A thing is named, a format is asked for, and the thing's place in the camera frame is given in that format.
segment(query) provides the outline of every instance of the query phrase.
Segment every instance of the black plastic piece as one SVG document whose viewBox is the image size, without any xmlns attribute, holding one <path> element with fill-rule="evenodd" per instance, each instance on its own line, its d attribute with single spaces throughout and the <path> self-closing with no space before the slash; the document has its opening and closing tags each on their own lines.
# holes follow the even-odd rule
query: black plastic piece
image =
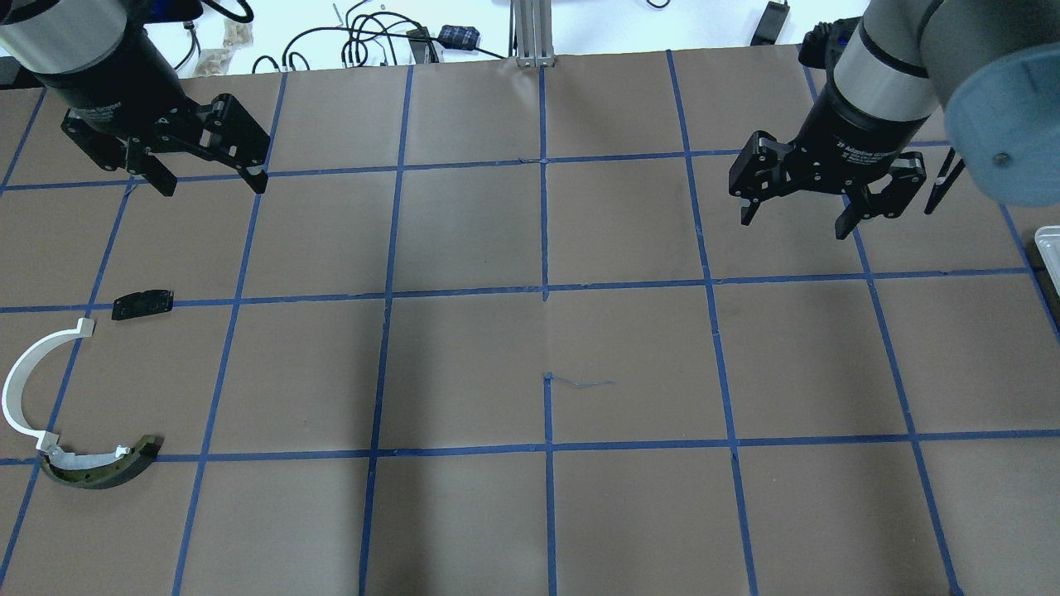
<svg viewBox="0 0 1060 596">
<path fill-rule="evenodd" d="M 407 32 L 408 46 L 412 49 L 412 58 L 416 64 L 431 64 L 440 62 L 435 49 L 431 46 L 430 33 L 427 29 L 412 29 Z"/>
<path fill-rule="evenodd" d="M 765 5 L 762 18 L 758 21 L 758 29 L 755 30 L 755 36 L 750 38 L 750 45 L 772 46 L 776 43 L 777 38 L 780 37 L 780 30 L 784 28 L 784 21 L 788 20 L 790 10 L 788 4 L 771 0 Z"/>
<path fill-rule="evenodd" d="M 78 489 L 109 489 L 131 480 L 147 469 L 159 450 L 162 449 L 162 437 L 144 435 L 132 452 L 114 463 L 91 468 L 88 470 L 64 470 L 55 468 L 47 455 L 40 458 L 40 469 L 45 474 L 60 485 Z"/>
<path fill-rule="evenodd" d="M 110 312 L 111 320 L 126 320 L 149 315 L 167 313 L 173 310 L 173 292 L 169 290 L 148 290 L 122 296 L 114 300 Z"/>
<path fill-rule="evenodd" d="M 441 33 L 438 34 L 438 42 L 447 50 L 474 50 L 478 48 L 480 37 L 481 35 L 474 27 L 444 24 Z"/>
</svg>

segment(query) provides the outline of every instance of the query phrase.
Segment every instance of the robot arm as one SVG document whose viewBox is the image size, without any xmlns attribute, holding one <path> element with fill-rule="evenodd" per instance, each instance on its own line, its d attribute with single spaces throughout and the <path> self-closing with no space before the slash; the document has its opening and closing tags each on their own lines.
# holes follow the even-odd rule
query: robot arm
<svg viewBox="0 0 1060 596">
<path fill-rule="evenodd" d="M 0 0 L 0 46 L 70 106 L 63 132 L 100 168 L 172 196 L 177 178 L 155 155 L 183 152 L 265 191 L 268 134 L 230 94 L 188 98 L 121 0 Z"/>
<path fill-rule="evenodd" d="M 903 150 L 939 103 L 988 196 L 1060 203 L 1060 0 L 873 0 L 863 18 L 807 34 L 799 62 L 828 82 L 792 142 L 758 130 L 729 170 L 744 225 L 797 190 L 849 197 L 837 239 L 900 216 L 926 179 L 923 157 Z"/>
</svg>

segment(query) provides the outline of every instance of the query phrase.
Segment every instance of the white curved plastic part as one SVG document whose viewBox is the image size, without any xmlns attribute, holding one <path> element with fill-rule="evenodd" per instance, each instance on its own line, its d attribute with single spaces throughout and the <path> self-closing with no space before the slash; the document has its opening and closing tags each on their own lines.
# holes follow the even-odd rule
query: white curved plastic part
<svg viewBox="0 0 1060 596">
<path fill-rule="evenodd" d="M 25 389 L 25 382 L 30 379 L 33 369 L 52 350 L 80 337 L 91 337 L 94 330 L 95 321 L 92 319 L 77 319 L 76 328 L 57 331 L 30 346 L 30 349 L 15 361 L 15 366 L 7 373 L 7 380 L 3 384 L 3 417 L 12 428 L 23 435 L 35 437 L 38 451 L 46 453 L 52 451 L 53 448 L 58 446 L 59 437 L 48 431 L 36 431 L 30 427 L 25 421 L 25 416 L 22 415 L 22 391 Z"/>
<path fill-rule="evenodd" d="M 1035 233 L 1035 244 L 1042 253 L 1053 285 L 1060 288 L 1060 226 L 1046 226 Z"/>
</svg>

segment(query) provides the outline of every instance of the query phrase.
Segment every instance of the blue tape grid line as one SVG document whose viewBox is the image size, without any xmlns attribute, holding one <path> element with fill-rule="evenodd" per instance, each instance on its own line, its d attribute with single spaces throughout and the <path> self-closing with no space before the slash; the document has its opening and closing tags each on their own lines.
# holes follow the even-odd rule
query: blue tape grid line
<svg viewBox="0 0 1060 596">
<path fill-rule="evenodd" d="M 710 151 L 693 151 L 691 152 L 693 157 L 709 157 L 709 156 L 720 156 L 720 155 L 739 155 L 740 150 L 710 150 Z M 412 171 L 428 171 L 428 170 L 459 170 L 466 168 L 509 168 L 513 165 L 526 165 L 528 163 L 585 163 L 594 161 L 629 161 L 629 160 L 647 160 L 647 159 L 671 159 L 679 158 L 685 154 L 679 152 L 671 153 L 636 153 L 636 154 L 620 154 L 620 155 L 593 155 L 593 156 L 576 156 L 576 157 L 545 157 L 541 156 L 534 159 L 507 159 L 500 161 L 458 161 L 449 163 L 420 163 L 420 164 L 404 164 L 402 169 L 405 172 Z M 269 172 L 269 177 L 271 178 L 292 178 L 301 176 L 335 176 L 342 174 L 370 174 L 378 172 L 396 172 L 396 165 L 373 165 L 365 168 L 330 168 L 321 170 L 290 170 L 281 172 Z M 177 180 L 180 182 L 210 182 L 210 181 L 220 181 L 220 180 L 238 180 L 240 176 L 235 174 L 212 174 L 206 176 L 179 176 Z M 76 188 L 91 188 L 91 187 L 120 187 L 124 185 L 124 180 L 93 180 L 93 181 L 83 181 L 83 182 L 42 182 L 34 185 L 12 185 L 6 187 L 6 190 L 11 191 L 32 191 L 32 190 L 54 190 L 54 189 L 76 189 Z"/>
<path fill-rule="evenodd" d="M 537 127 L 541 130 L 541 297 L 548 300 L 548 107 L 545 95 L 545 68 L 537 68 Z"/>
<path fill-rule="evenodd" d="M 740 538 L 743 544 L 744 565 L 747 571 L 747 584 L 750 596 L 758 596 L 758 577 L 755 574 L 755 556 L 750 543 L 750 525 L 747 522 L 747 505 L 743 493 L 743 474 L 740 470 L 740 443 L 736 432 L 736 420 L 732 416 L 732 402 L 729 398 L 728 375 L 725 368 L 725 351 L 722 347 L 721 331 L 718 327 L 718 310 L 714 300 L 713 283 L 710 280 L 710 260 L 703 238 L 703 221 L 700 216 L 700 198 L 695 188 L 695 170 L 692 166 L 692 151 L 688 138 L 688 121 L 685 118 L 685 105 L 681 97 L 681 84 L 677 81 L 677 68 L 673 63 L 673 52 L 667 50 L 667 64 L 670 67 L 670 81 L 673 85 L 674 102 L 677 107 L 677 120 L 681 123 L 681 140 L 685 150 L 685 170 L 688 174 L 688 190 L 691 195 L 692 221 L 695 225 L 695 240 L 700 249 L 700 262 L 703 265 L 703 280 L 707 290 L 707 310 L 710 314 L 710 332 L 714 345 L 714 358 L 718 364 L 718 380 L 721 384 L 722 407 L 725 410 L 725 434 L 731 454 L 732 486 L 736 491 L 737 515 L 740 521 Z"/>
<path fill-rule="evenodd" d="M 110 236 L 107 240 L 107 246 L 103 250 L 103 256 L 100 259 L 100 268 L 95 275 L 95 281 L 92 283 L 92 293 L 89 296 L 88 302 L 91 304 L 95 302 L 96 296 L 100 294 L 100 285 L 103 283 L 103 274 L 106 271 L 107 262 L 110 260 L 110 252 L 114 247 L 114 239 L 118 236 L 118 228 L 121 226 L 122 217 L 125 214 L 125 207 L 128 205 L 129 195 L 136 190 L 136 183 L 132 178 L 129 178 L 125 182 L 125 192 L 122 194 L 122 200 L 118 206 L 118 212 L 114 214 L 114 223 L 110 228 Z M 85 310 L 85 316 L 88 316 L 88 309 Z M 55 397 L 55 403 L 52 405 L 51 414 L 48 417 L 48 425 L 46 428 L 48 431 L 53 431 L 55 428 L 55 422 L 58 420 L 59 409 L 63 407 L 63 399 L 66 397 L 67 387 L 70 385 L 70 376 L 73 374 L 74 364 L 77 362 L 77 354 L 81 352 L 81 338 L 73 341 L 73 349 L 70 351 L 70 357 L 67 361 L 66 370 L 63 372 L 63 382 L 59 385 L 58 393 Z M 11 537 L 7 539 L 7 548 L 4 550 L 3 562 L 0 563 L 0 585 L 3 585 L 4 578 L 7 576 L 7 568 L 11 565 L 11 559 L 15 555 L 15 546 L 18 543 L 18 537 L 22 531 L 22 524 L 25 522 L 25 514 L 30 508 L 30 499 L 33 498 L 34 489 L 37 486 L 37 479 L 40 477 L 40 466 L 34 460 L 33 470 L 30 472 L 30 479 L 26 481 L 25 491 L 22 494 L 22 503 L 18 508 L 18 515 L 15 518 L 15 526 L 12 528 Z"/>
<path fill-rule="evenodd" d="M 816 102 L 817 88 L 813 82 L 813 77 L 810 75 L 810 69 L 803 66 L 802 71 L 806 73 L 807 84 L 810 87 L 810 95 L 813 98 L 814 102 Z M 928 504 L 928 513 L 931 518 L 932 529 L 935 532 L 935 541 L 938 543 L 939 556 L 942 559 L 942 567 L 946 569 L 946 577 L 950 583 L 950 592 L 954 596 L 962 596 L 964 592 L 957 582 L 957 574 L 953 566 L 953 560 L 950 557 L 950 547 L 946 540 L 946 532 L 942 530 L 942 522 L 939 518 L 938 507 L 935 503 L 935 493 L 932 490 L 931 478 L 928 475 L 928 467 L 924 463 L 923 450 L 920 448 L 920 438 L 917 434 L 916 423 L 913 420 L 913 410 L 909 407 L 909 401 L 905 395 L 905 385 L 902 382 L 902 373 L 898 366 L 898 357 L 895 355 L 895 347 L 890 340 L 890 332 L 887 329 L 887 319 L 884 315 L 883 305 L 880 301 L 880 295 L 876 287 L 876 276 L 869 265 L 868 255 L 865 251 L 865 243 L 862 242 L 861 238 L 861 230 L 856 228 L 854 229 L 853 239 L 854 244 L 858 246 L 858 257 L 861 260 L 862 268 L 865 273 L 865 283 L 868 285 L 869 296 L 872 299 L 872 310 L 876 312 L 877 323 L 880 328 L 880 336 L 883 339 L 884 350 L 887 353 L 887 361 L 890 365 L 890 373 L 894 378 L 895 389 L 898 393 L 898 402 L 902 408 L 902 417 L 905 420 L 907 438 L 911 446 L 913 448 L 913 457 L 916 460 L 917 473 L 920 476 L 920 485 L 924 493 L 924 501 Z"/>
<path fill-rule="evenodd" d="M 556 596 L 555 563 L 555 449 L 552 442 L 552 373 L 545 375 L 545 519 L 548 542 L 548 596 Z"/>
<path fill-rule="evenodd" d="M 852 445 L 878 443 L 907 443 L 916 439 L 920 442 L 947 441 L 995 441 L 1011 439 L 1060 439 L 1060 428 L 1027 428 L 1022 431 L 959 431 L 949 433 L 918 433 L 911 437 L 907 434 L 889 435 L 826 435 L 802 437 L 749 437 L 737 439 L 737 445 L 743 448 L 762 446 L 805 446 L 805 445 Z M 728 449 L 728 439 L 664 439 L 641 441 L 587 441 L 570 443 L 514 443 L 501 445 L 475 445 L 429 449 L 381 449 L 374 452 L 379 459 L 401 457 L 462 457 L 475 455 L 498 455 L 508 453 L 547 453 L 585 452 L 585 451 L 642 451 L 659 449 Z M 287 461 L 300 459 L 365 459 L 373 452 L 368 449 L 335 450 L 335 451 L 281 451 L 281 452 L 246 452 L 246 453 L 211 453 L 208 461 Z M 163 453 L 158 456 L 158 463 L 197 462 L 199 454 Z M 32 466 L 36 458 L 0 459 L 0 467 Z"/>
<path fill-rule="evenodd" d="M 390 345 L 390 320 L 393 311 L 394 257 L 398 250 L 398 224 L 401 216 L 401 189 L 405 173 L 405 146 L 408 140 L 408 112 L 412 100 L 412 73 L 408 69 L 405 77 L 405 102 L 401 117 L 401 142 L 398 146 L 398 170 L 394 180 L 393 211 L 390 216 L 390 247 L 387 252 L 386 306 L 383 315 L 383 340 L 379 345 L 379 370 L 375 387 L 375 408 L 372 414 L 372 443 L 368 459 L 368 479 L 365 487 L 365 516 L 360 534 L 360 571 L 357 593 L 365 594 L 368 589 L 368 556 L 372 538 L 372 512 L 375 505 L 375 473 L 378 466 L 379 433 L 383 425 L 383 392 L 386 385 L 387 353 Z"/>
<path fill-rule="evenodd" d="M 283 95 L 287 89 L 287 73 L 283 73 L 280 78 L 280 91 L 276 100 L 276 108 L 272 112 L 272 126 L 269 128 L 269 138 L 276 139 L 276 129 L 280 123 L 280 111 L 283 107 Z M 268 154 L 265 156 L 264 170 L 267 172 L 272 159 L 272 147 L 269 145 Z M 202 446 L 199 450 L 198 461 L 195 468 L 195 481 L 192 485 L 191 499 L 188 504 L 188 516 L 184 520 L 183 534 L 180 539 L 180 553 L 177 556 L 177 566 L 173 578 L 173 596 L 180 594 L 183 582 L 184 565 L 188 562 L 188 547 L 191 543 L 192 529 L 195 525 L 195 512 L 198 507 L 198 498 L 202 489 L 202 476 L 206 473 L 207 454 L 210 452 L 210 442 L 213 439 L 213 427 L 217 419 L 217 408 L 220 405 L 220 395 L 225 386 L 225 373 L 228 370 L 228 357 L 232 350 L 232 339 L 235 335 L 235 327 L 240 317 L 240 299 L 243 298 L 243 286 L 247 278 L 247 266 L 250 263 L 250 250 L 253 247 L 254 229 L 258 224 L 258 213 L 261 209 L 262 195 L 254 195 L 253 207 L 250 210 L 250 220 L 247 224 L 247 235 L 243 245 L 243 260 L 240 264 L 240 277 L 235 284 L 235 300 L 232 304 L 232 314 L 228 319 L 228 332 L 225 336 L 225 347 L 220 353 L 220 364 L 217 367 L 217 381 L 214 384 L 213 398 L 210 402 L 210 413 L 207 416 L 206 432 L 202 434 Z"/>
<path fill-rule="evenodd" d="M 982 277 L 982 276 L 1010 276 L 1027 275 L 1027 269 L 1017 267 L 1005 267 L 999 269 L 957 269 L 952 271 L 895 271 L 873 274 L 876 279 L 921 279 L 937 277 Z M 720 278 L 704 281 L 702 279 L 674 279 L 658 281 L 621 281 L 621 282 L 599 282 L 599 283 L 562 283 L 549 284 L 547 290 L 552 292 L 583 292 L 593 290 L 633 290 L 650 287 L 696 287 L 711 285 L 731 284 L 758 284 L 758 283 L 811 283 L 827 281 L 864 280 L 865 274 L 828 274 L 828 275 L 806 275 L 806 276 L 757 276 L 757 277 L 736 277 Z M 406 292 L 394 292 L 395 300 L 408 298 L 436 298 L 445 296 L 481 296 L 487 294 L 537 294 L 542 293 L 540 285 L 515 285 L 501 287 L 464 287 L 456 290 L 413 290 Z M 277 304 L 283 302 L 338 302 L 349 300 L 383 300 L 385 293 L 369 292 L 365 294 L 317 294 L 302 296 L 261 296 L 251 298 L 207 298 L 200 300 L 175 300 L 174 309 L 188 309 L 200 306 L 231 306 L 233 304 Z M 0 315 L 18 313 L 54 313 L 54 312 L 76 312 L 76 311 L 109 311 L 112 304 L 107 302 L 96 302 L 93 304 L 51 304 L 40 306 L 0 306 Z"/>
</svg>

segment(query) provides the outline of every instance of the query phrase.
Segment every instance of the blue painter's tape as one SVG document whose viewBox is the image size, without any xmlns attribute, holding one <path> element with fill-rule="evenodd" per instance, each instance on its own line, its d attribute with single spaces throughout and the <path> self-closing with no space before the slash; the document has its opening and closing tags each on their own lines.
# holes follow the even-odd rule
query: blue painter's tape
<svg viewBox="0 0 1060 596">
<path fill-rule="evenodd" d="M 703 221 L 700 216 L 700 198 L 695 185 L 695 171 L 692 168 L 692 152 L 688 138 L 688 121 L 685 118 L 685 105 L 681 97 L 681 84 L 677 81 L 677 69 L 673 63 L 673 52 L 667 50 L 667 64 L 670 68 L 670 81 L 673 85 L 674 102 L 677 107 L 677 120 L 681 123 L 681 139 L 685 148 L 685 170 L 688 175 L 688 190 L 691 195 L 692 221 L 695 226 L 696 244 L 700 250 L 700 261 L 703 265 L 703 283 L 707 291 L 707 310 L 710 315 L 710 330 L 714 343 L 714 358 L 718 364 L 718 379 L 721 385 L 722 407 L 725 411 L 725 432 L 729 450 L 732 454 L 732 485 L 736 490 L 737 516 L 740 522 L 740 538 L 743 544 L 744 565 L 747 571 L 747 584 L 752 596 L 758 596 L 758 578 L 755 574 L 755 557 L 750 543 L 750 527 L 747 522 L 747 506 L 743 494 L 743 475 L 740 471 L 740 448 L 736 432 L 736 421 L 732 416 L 732 403 L 729 397 L 728 375 L 725 367 L 725 352 L 722 349 L 722 336 L 718 326 L 718 310 L 714 301 L 713 284 L 708 280 L 710 261 L 707 257 L 706 242 L 703 235 Z"/>
<path fill-rule="evenodd" d="M 405 147 L 408 140 L 408 112 L 412 101 L 412 73 L 409 67 L 405 78 L 405 102 L 402 106 L 401 141 L 398 145 L 398 170 L 394 181 L 394 201 L 390 215 L 390 247 L 387 251 L 386 306 L 383 311 L 383 340 L 379 346 L 379 368 L 375 387 L 375 407 L 372 413 L 372 452 L 379 449 L 379 433 L 383 424 L 383 395 L 386 384 L 387 354 L 390 346 L 390 317 L 393 310 L 394 259 L 398 250 L 398 221 L 401 215 L 402 180 L 405 175 Z M 360 569 L 357 593 L 364 596 L 368 589 L 368 555 L 372 539 L 372 512 L 375 504 L 375 473 L 378 458 L 375 455 L 368 460 L 368 481 L 365 486 L 365 516 L 360 534 Z"/>
<path fill-rule="evenodd" d="M 283 107 L 283 98 L 287 89 L 287 73 L 283 73 L 280 78 L 280 93 L 277 97 L 276 107 L 272 111 L 272 126 L 269 129 L 269 138 L 273 142 L 269 145 L 265 156 L 264 169 L 268 171 L 268 165 L 272 159 L 272 150 L 276 147 L 276 130 L 280 123 L 280 111 Z M 188 504 L 188 515 L 184 519 L 184 529 L 180 539 L 180 551 L 177 555 L 177 567 L 173 578 L 173 596 L 179 596 L 180 588 L 184 577 L 184 565 L 188 563 L 188 547 L 191 544 L 192 529 L 195 526 L 195 512 L 198 509 L 199 494 L 202 490 L 202 476 L 206 473 L 207 454 L 210 452 L 210 443 L 213 439 L 213 428 L 217 420 L 217 408 L 220 405 L 220 395 L 225 385 L 225 374 L 228 371 L 228 358 L 231 354 L 232 343 L 235 337 L 235 328 L 240 317 L 240 300 L 243 298 L 243 285 L 247 277 L 247 266 L 250 262 L 250 248 L 253 245 L 254 229 L 258 222 L 258 213 L 261 209 L 260 194 L 254 195 L 254 204 L 250 210 L 250 221 L 247 223 L 247 235 L 243 245 L 243 260 L 240 264 L 238 280 L 235 284 L 235 296 L 232 304 L 232 314 L 228 320 L 228 331 L 225 335 L 225 346 L 222 349 L 220 364 L 217 367 L 217 380 L 214 384 L 213 398 L 210 402 L 210 410 L 207 416 L 206 432 L 202 434 L 202 446 L 199 450 L 198 466 L 195 469 L 195 480 L 192 484 L 192 496 Z"/>
</svg>

